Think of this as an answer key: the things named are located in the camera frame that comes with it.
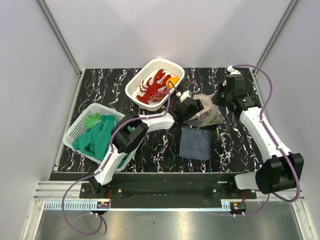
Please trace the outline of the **clear zip top bag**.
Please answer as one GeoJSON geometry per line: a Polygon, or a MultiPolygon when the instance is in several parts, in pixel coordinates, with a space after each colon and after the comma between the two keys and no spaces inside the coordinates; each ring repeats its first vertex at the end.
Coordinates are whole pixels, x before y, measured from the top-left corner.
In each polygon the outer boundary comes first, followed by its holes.
{"type": "Polygon", "coordinates": [[[213,97],[214,97],[213,95],[206,95],[203,93],[195,95],[193,97],[193,99],[194,100],[197,100],[197,99],[201,100],[201,103],[205,107],[205,111],[203,114],[200,114],[200,115],[195,114],[190,119],[186,120],[184,123],[186,125],[192,126],[194,128],[203,128],[203,127],[209,126],[209,125],[206,125],[206,126],[201,125],[200,118],[203,115],[222,115],[219,107],[217,105],[213,104],[213,97]]]}

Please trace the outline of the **fake green cabbage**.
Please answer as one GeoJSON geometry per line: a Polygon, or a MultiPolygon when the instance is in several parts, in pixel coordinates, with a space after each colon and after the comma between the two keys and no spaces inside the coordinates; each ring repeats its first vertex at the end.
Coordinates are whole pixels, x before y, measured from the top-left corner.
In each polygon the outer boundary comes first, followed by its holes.
{"type": "Polygon", "coordinates": [[[204,114],[199,121],[202,126],[218,125],[223,121],[223,117],[221,114],[204,114]]]}

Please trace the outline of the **fake orange fruit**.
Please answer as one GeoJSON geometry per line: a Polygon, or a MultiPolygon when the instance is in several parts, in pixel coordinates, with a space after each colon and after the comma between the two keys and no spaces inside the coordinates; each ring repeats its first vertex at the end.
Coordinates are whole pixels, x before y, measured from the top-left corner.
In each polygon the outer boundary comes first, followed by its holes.
{"type": "Polygon", "coordinates": [[[179,81],[180,79],[178,77],[170,77],[167,81],[166,81],[166,86],[169,87],[170,89],[172,89],[179,81]]]}

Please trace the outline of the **fake red grapes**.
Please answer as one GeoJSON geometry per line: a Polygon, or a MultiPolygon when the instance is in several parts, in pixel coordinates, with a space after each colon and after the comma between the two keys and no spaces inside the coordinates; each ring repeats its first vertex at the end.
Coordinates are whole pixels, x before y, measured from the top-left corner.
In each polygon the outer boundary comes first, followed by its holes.
{"type": "Polygon", "coordinates": [[[167,91],[155,91],[152,95],[152,99],[163,99],[168,94],[167,91]]]}

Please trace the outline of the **red fake lobster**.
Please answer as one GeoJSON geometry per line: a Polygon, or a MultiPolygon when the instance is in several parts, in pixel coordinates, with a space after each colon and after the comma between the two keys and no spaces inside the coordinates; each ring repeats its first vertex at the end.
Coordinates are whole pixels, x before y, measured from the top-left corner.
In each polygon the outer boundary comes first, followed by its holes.
{"type": "Polygon", "coordinates": [[[167,80],[171,77],[170,74],[165,75],[163,69],[157,71],[154,77],[150,77],[146,83],[142,82],[139,86],[139,90],[143,95],[137,95],[136,98],[141,103],[149,105],[151,102],[160,102],[162,99],[152,99],[154,92],[158,91],[167,91],[168,87],[166,86],[167,80]]]}

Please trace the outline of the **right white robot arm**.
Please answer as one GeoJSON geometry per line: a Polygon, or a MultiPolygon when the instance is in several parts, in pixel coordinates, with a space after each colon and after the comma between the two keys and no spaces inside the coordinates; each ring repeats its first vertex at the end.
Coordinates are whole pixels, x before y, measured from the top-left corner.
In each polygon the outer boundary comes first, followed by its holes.
{"type": "Polygon", "coordinates": [[[293,153],[277,136],[259,100],[248,94],[242,74],[226,76],[218,85],[214,104],[234,113],[251,134],[263,160],[258,171],[236,175],[227,185],[228,195],[236,199],[245,190],[259,190],[265,195],[290,189],[299,191],[304,158],[300,153],[293,153]]]}

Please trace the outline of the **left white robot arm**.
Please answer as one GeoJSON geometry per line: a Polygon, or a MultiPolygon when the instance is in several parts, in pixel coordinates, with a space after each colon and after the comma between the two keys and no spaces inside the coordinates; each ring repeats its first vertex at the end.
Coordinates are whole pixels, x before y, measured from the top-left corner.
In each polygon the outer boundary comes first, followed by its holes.
{"type": "Polygon", "coordinates": [[[199,99],[187,97],[163,113],[138,115],[132,111],[126,114],[111,131],[106,156],[89,179],[90,192],[97,198],[103,198],[108,193],[107,184],[112,181],[118,165],[123,159],[133,156],[147,133],[169,130],[203,109],[199,99]]]}

